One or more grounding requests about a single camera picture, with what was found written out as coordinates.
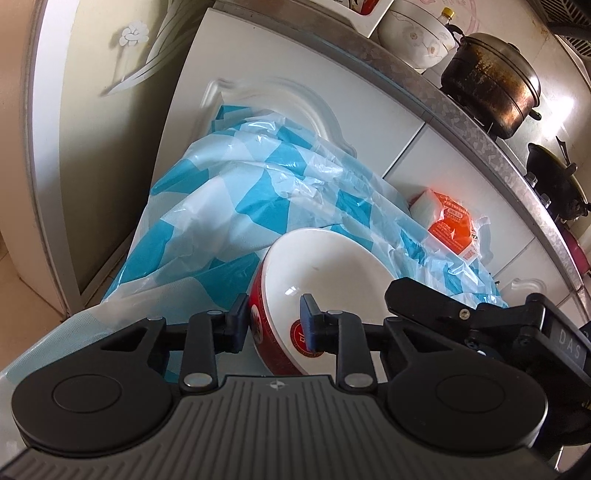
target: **bowl logo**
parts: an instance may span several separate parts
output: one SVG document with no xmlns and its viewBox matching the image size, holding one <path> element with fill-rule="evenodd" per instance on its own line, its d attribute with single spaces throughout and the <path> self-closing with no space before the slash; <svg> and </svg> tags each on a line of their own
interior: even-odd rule
<svg viewBox="0 0 591 480">
<path fill-rule="evenodd" d="M 263 341 L 263 332 L 261 314 L 259 313 L 256 305 L 251 307 L 251 330 L 252 337 L 255 339 L 256 344 L 260 345 Z"/>
<path fill-rule="evenodd" d="M 322 355 L 324 352 L 310 352 L 306 347 L 306 339 L 304 337 L 304 330 L 302 330 L 301 323 L 296 320 L 291 326 L 290 330 L 291 343 L 294 344 L 296 350 L 304 356 L 309 358 L 316 358 Z"/>
</svg>

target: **black pan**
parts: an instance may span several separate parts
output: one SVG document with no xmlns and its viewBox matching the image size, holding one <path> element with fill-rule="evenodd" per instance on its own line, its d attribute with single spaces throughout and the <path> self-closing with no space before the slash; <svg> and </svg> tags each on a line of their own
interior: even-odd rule
<svg viewBox="0 0 591 480">
<path fill-rule="evenodd" d="M 574 220 L 581 215 L 587 216 L 591 205 L 588 204 L 581 185 L 574 178 L 577 165 L 569 161 L 564 142 L 558 138 L 556 140 L 567 163 L 561 162 L 556 155 L 541 145 L 530 143 L 527 171 L 532 172 L 538 180 L 535 185 L 536 192 L 545 193 L 550 198 L 548 212 L 552 218 Z"/>
</svg>

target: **pot lid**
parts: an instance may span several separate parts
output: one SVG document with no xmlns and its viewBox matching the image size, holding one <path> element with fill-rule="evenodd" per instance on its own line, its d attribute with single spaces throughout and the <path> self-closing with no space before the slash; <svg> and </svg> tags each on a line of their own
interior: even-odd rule
<svg viewBox="0 0 591 480">
<path fill-rule="evenodd" d="M 488 47 L 503 60 L 511 64 L 519 75 L 529 84 L 536 100 L 536 106 L 540 104 L 540 79 L 516 46 L 504 42 L 500 38 L 482 32 L 473 33 L 464 38 L 467 41 L 474 41 L 484 47 Z"/>
</svg>

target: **red object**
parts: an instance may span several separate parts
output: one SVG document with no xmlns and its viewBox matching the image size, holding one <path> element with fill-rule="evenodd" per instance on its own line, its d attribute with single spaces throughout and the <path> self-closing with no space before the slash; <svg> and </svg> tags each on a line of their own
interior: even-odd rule
<svg viewBox="0 0 591 480">
<path fill-rule="evenodd" d="M 365 0 L 365 2 L 363 2 L 363 6 L 361 7 L 361 14 L 369 15 L 378 2 L 379 0 Z"/>
<path fill-rule="evenodd" d="M 302 373 L 291 362 L 277 342 L 265 313 L 261 290 L 263 264 L 264 260 L 256 272 L 249 300 L 251 306 L 251 330 L 256 350 L 273 375 L 301 375 Z"/>
<path fill-rule="evenodd" d="M 290 330 L 291 343 L 294 344 L 295 348 L 299 353 L 309 358 L 316 358 L 322 355 L 324 352 L 310 352 L 306 345 L 306 338 L 304 337 L 304 330 L 301 327 L 301 322 L 296 320 L 291 326 Z"/>
<path fill-rule="evenodd" d="M 558 226 L 558 229 L 560 230 L 560 234 L 564 239 L 564 243 L 566 243 L 566 248 L 569 249 L 570 256 L 573 257 L 574 264 L 577 267 L 579 274 L 584 276 L 587 274 L 587 272 L 589 272 L 589 270 L 591 270 L 591 265 L 589 265 L 587 255 L 585 255 L 585 252 L 579 245 L 579 242 L 577 242 L 577 239 L 572 233 L 570 233 L 569 230 L 561 225 Z"/>
</svg>

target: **floor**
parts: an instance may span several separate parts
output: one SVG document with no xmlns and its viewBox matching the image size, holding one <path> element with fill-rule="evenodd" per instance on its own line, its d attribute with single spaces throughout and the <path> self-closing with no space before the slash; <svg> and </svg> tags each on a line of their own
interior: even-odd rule
<svg viewBox="0 0 591 480">
<path fill-rule="evenodd" d="M 87 307 L 100 303 L 122 264 L 123 260 L 99 287 Z M 62 321 L 60 313 L 18 278 L 1 236 L 0 312 L 0 371 Z"/>
</svg>

